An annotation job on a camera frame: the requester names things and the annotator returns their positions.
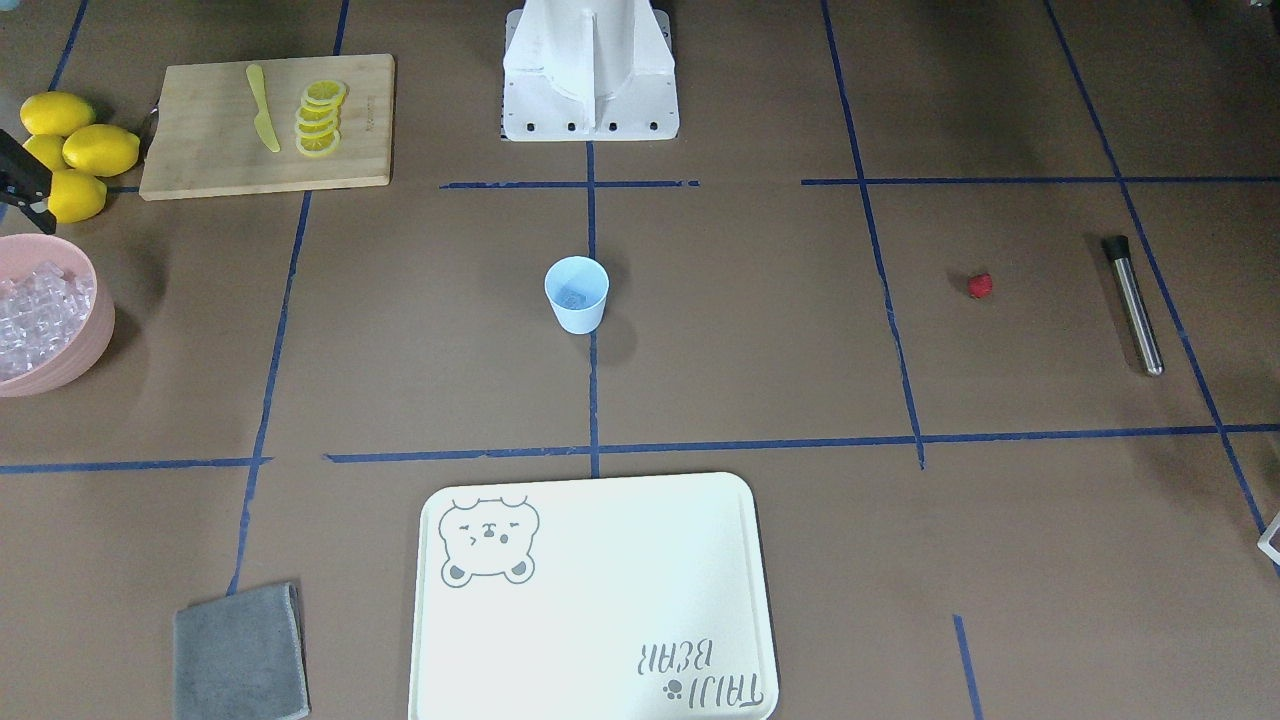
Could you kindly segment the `red strawberry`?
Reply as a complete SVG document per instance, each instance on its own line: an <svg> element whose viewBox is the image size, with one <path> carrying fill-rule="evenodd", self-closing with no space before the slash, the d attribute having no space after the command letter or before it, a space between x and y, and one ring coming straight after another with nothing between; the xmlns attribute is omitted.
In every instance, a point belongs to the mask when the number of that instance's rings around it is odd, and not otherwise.
<svg viewBox="0 0 1280 720"><path fill-rule="evenodd" d="M989 273L970 275L966 279L966 292L970 299L987 299L995 292L995 281Z"/></svg>

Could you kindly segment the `pile of clear ice cubes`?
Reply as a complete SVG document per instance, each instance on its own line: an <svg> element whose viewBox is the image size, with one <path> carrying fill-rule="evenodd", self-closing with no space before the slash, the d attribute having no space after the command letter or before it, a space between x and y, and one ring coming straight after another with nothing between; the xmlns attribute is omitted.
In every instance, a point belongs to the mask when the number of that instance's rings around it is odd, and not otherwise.
<svg viewBox="0 0 1280 720"><path fill-rule="evenodd" d="M56 356L86 323L96 282L51 261L1 283L1 378L24 375Z"/></svg>

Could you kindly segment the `light blue cup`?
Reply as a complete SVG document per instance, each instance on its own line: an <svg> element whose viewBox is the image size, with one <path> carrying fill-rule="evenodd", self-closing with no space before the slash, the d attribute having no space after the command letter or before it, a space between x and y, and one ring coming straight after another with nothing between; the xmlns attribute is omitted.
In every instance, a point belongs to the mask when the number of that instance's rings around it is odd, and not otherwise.
<svg viewBox="0 0 1280 720"><path fill-rule="evenodd" d="M556 296L566 286L590 293L595 304L579 311L559 307ZM611 278L600 263L585 256L563 258L547 270L543 287L563 331L571 334L589 334L600 325L611 291Z"/></svg>

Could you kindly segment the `yellow lemon middle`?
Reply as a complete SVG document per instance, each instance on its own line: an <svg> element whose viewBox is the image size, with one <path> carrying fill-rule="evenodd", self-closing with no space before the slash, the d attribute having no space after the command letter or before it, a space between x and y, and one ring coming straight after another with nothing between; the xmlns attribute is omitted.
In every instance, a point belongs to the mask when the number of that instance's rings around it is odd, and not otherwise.
<svg viewBox="0 0 1280 720"><path fill-rule="evenodd" d="M32 135L22 147L52 172L68 169L64 158L65 138L59 135Z"/></svg>

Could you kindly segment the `yellow lemon upper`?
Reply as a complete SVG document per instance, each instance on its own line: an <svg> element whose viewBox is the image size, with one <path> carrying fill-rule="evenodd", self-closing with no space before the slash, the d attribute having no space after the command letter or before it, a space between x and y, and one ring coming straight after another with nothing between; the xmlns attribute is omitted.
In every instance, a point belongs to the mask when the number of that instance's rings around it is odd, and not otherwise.
<svg viewBox="0 0 1280 720"><path fill-rule="evenodd" d="M27 97L19 109L20 123L32 135L68 137L96 122L90 101L74 94L46 91Z"/></svg>

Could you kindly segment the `bamboo cutting board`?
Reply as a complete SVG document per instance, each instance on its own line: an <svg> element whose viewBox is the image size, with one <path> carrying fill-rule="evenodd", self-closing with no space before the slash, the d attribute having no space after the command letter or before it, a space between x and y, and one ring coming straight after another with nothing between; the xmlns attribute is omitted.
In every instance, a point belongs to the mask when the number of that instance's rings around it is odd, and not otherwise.
<svg viewBox="0 0 1280 720"><path fill-rule="evenodd" d="M344 190L390 181L396 59L390 54L259 61L280 151L259 137L248 61L168 67L138 193L147 201ZM315 81L346 83L340 142L321 158L294 145L296 111Z"/></svg>

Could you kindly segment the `pink bowl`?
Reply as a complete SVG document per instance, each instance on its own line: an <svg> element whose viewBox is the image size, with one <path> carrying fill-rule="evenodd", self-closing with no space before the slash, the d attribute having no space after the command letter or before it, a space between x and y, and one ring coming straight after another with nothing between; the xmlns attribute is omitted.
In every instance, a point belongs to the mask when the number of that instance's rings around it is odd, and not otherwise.
<svg viewBox="0 0 1280 720"><path fill-rule="evenodd" d="M3 237L3 278L15 279L20 272L33 272L50 261L69 272L76 281L92 284L87 318L67 343L27 373L3 380L4 398L41 395L83 375L105 352L115 328L115 306L90 258L72 242L51 234L9 234Z"/></svg>

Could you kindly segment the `yellow plastic knife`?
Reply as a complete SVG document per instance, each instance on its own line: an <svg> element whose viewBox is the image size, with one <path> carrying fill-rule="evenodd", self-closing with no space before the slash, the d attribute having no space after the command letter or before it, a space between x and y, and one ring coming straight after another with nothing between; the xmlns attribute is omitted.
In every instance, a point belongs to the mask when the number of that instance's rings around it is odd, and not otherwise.
<svg viewBox="0 0 1280 720"><path fill-rule="evenodd" d="M253 128L259 141L268 151L279 152L282 146L269 109L264 69L260 64L251 63L246 68L246 78L255 102Z"/></svg>

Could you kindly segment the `lemon slices row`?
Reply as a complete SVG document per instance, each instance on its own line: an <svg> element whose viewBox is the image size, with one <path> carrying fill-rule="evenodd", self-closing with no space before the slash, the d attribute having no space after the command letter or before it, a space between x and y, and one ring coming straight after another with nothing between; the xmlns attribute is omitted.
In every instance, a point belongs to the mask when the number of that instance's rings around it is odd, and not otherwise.
<svg viewBox="0 0 1280 720"><path fill-rule="evenodd" d="M294 147L305 158L324 158L342 141L340 113L348 85L339 79L317 79L300 96L294 113Z"/></svg>

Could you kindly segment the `grey folded cloth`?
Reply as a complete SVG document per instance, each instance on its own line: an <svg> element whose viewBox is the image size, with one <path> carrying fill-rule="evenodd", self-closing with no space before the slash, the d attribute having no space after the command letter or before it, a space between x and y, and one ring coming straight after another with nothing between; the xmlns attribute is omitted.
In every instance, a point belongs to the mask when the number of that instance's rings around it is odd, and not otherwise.
<svg viewBox="0 0 1280 720"><path fill-rule="evenodd" d="M306 719L311 714L293 582L238 591L172 619L174 719Z"/></svg>

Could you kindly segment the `white bear tray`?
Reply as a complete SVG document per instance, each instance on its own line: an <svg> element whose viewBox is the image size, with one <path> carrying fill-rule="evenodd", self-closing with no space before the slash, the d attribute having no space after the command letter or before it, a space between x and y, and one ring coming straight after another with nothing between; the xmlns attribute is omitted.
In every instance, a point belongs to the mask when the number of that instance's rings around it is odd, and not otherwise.
<svg viewBox="0 0 1280 720"><path fill-rule="evenodd" d="M420 514L411 719L768 719L749 484L728 471L453 486Z"/></svg>

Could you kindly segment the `steel muddler black tip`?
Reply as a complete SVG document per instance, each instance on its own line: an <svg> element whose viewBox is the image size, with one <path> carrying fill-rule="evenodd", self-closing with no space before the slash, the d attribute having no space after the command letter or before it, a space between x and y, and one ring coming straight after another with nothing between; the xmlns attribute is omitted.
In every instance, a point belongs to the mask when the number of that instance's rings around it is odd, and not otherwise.
<svg viewBox="0 0 1280 720"><path fill-rule="evenodd" d="M1164 374L1164 359L1137 279L1129 238L1108 236L1100 245L1117 283L1138 360L1147 375L1160 377Z"/></svg>

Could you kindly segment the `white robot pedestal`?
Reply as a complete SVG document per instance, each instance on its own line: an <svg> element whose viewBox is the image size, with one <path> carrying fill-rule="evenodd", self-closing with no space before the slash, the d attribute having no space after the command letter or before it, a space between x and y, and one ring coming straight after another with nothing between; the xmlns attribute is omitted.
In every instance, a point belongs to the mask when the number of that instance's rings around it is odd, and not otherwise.
<svg viewBox="0 0 1280 720"><path fill-rule="evenodd" d="M500 135L648 142L680 129L669 15L649 1L526 1L506 17Z"/></svg>

